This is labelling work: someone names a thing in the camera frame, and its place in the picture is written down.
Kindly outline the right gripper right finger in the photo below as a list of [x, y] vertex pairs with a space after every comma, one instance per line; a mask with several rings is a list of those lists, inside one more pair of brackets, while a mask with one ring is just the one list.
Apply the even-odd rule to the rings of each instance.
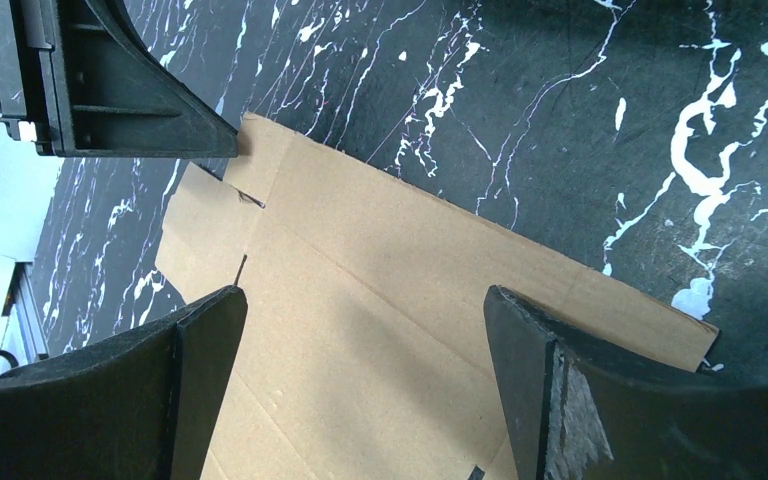
[[768, 383], [650, 360], [492, 286], [486, 335], [521, 479], [768, 479]]

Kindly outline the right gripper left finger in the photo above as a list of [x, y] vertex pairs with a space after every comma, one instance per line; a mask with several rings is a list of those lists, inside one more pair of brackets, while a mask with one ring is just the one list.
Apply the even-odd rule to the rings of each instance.
[[244, 292], [0, 375], [0, 479], [197, 479], [240, 345]]

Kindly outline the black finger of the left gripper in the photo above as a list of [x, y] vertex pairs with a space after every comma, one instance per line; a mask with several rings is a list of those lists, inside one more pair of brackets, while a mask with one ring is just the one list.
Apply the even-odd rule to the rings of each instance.
[[0, 1], [0, 123], [41, 156], [238, 153], [236, 129], [149, 54], [121, 1]]

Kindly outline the brown cardboard box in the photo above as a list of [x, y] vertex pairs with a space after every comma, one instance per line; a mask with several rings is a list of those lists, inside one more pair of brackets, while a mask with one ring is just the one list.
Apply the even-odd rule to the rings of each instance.
[[483, 303], [502, 285], [681, 372], [696, 320], [346, 154], [249, 114], [222, 179], [183, 171], [156, 265], [248, 312], [206, 479], [512, 479]]

